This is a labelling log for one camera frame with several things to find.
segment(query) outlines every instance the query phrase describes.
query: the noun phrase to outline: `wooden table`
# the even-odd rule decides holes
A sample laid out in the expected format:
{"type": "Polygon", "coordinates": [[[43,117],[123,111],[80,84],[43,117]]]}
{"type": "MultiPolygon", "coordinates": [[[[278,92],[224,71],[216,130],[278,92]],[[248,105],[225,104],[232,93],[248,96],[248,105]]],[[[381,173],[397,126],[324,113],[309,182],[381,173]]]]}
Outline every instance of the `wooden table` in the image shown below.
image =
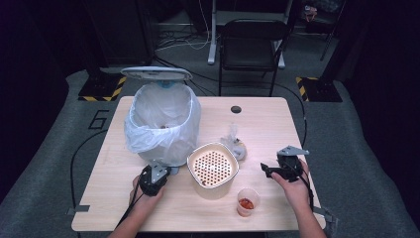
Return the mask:
{"type": "MultiPolygon", "coordinates": [[[[146,165],[126,148],[124,119],[133,97],[121,98],[102,145],[80,205],[88,212],[77,212],[72,222],[75,231],[112,231],[129,203],[132,180],[146,165]]],[[[287,102],[279,97],[199,97],[202,114],[199,143],[219,142],[229,134],[230,125],[238,125],[238,138],[247,146],[248,155],[240,161],[240,170],[229,193],[218,200],[201,198],[192,187],[187,165],[168,177],[164,197],[141,231],[214,232],[297,230],[293,210],[282,188],[266,178],[260,163],[277,167],[276,152],[288,145],[300,148],[299,139],[287,102]],[[242,112],[231,112],[240,106],[242,112]],[[243,187],[255,189],[261,204],[250,217],[236,211],[236,195],[243,187]]],[[[315,206],[320,206],[311,178],[315,206]]],[[[316,215],[325,227],[323,217],[316,215]]]]}

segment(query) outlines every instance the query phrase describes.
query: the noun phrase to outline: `black curtain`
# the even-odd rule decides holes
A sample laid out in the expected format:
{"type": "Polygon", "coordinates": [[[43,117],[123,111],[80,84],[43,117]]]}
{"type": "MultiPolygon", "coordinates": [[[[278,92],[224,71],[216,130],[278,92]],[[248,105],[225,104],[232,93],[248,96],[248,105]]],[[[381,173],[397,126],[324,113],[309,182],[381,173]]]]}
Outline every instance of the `black curtain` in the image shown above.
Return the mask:
{"type": "Polygon", "coordinates": [[[372,12],[375,8],[376,0],[347,1],[337,26],[340,41],[320,76],[320,81],[331,83],[345,67],[346,60],[354,56],[355,46],[364,37],[365,27],[370,24],[370,19],[373,17],[372,12]]]}
{"type": "Polygon", "coordinates": [[[68,93],[70,69],[56,60],[59,50],[51,47],[37,20],[45,18],[53,26],[57,42],[64,38],[60,21],[47,21],[50,15],[44,14],[49,12],[32,12],[22,0],[0,2],[0,201],[38,150],[68,93]]]}
{"type": "Polygon", "coordinates": [[[365,138],[420,228],[419,1],[381,1],[353,77],[346,80],[365,138]]]}
{"type": "Polygon", "coordinates": [[[107,66],[84,0],[23,0],[65,75],[107,66]]]}

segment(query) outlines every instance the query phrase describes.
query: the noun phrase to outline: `trash can lid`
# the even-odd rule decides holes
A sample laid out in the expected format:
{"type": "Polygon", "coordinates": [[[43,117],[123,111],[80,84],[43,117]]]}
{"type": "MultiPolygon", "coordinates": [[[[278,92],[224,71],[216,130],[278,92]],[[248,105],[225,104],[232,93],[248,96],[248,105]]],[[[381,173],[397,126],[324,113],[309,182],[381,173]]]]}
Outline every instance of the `trash can lid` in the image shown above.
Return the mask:
{"type": "Polygon", "coordinates": [[[162,66],[135,66],[126,67],[121,70],[121,73],[143,80],[190,80],[192,74],[183,69],[176,67],[162,67],[162,66]]]}

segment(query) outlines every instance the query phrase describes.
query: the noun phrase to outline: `plastic cup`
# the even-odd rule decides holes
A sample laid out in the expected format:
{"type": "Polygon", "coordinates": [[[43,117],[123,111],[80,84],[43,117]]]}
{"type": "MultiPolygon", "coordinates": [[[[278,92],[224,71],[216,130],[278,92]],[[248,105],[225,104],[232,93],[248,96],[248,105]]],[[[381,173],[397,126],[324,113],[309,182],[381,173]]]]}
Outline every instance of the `plastic cup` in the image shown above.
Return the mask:
{"type": "Polygon", "coordinates": [[[237,210],[241,216],[250,216],[259,204],[260,196],[252,188],[246,187],[238,192],[237,210]]]}

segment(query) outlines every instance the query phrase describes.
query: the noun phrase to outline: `plastic bag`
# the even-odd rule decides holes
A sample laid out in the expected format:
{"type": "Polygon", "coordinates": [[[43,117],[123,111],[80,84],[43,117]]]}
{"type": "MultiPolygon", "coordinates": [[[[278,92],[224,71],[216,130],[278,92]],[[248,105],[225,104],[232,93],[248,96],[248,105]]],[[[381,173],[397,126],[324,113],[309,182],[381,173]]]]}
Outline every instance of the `plastic bag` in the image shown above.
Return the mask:
{"type": "Polygon", "coordinates": [[[188,86],[144,85],[125,120],[128,149],[144,160],[179,167],[197,148],[201,105],[188,86]]]}
{"type": "Polygon", "coordinates": [[[240,161],[247,155],[247,148],[245,144],[237,138],[237,132],[238,125],[232,124],[229,135],[221,138],[220,142],[232,152],[237,161],[240,161]]]}

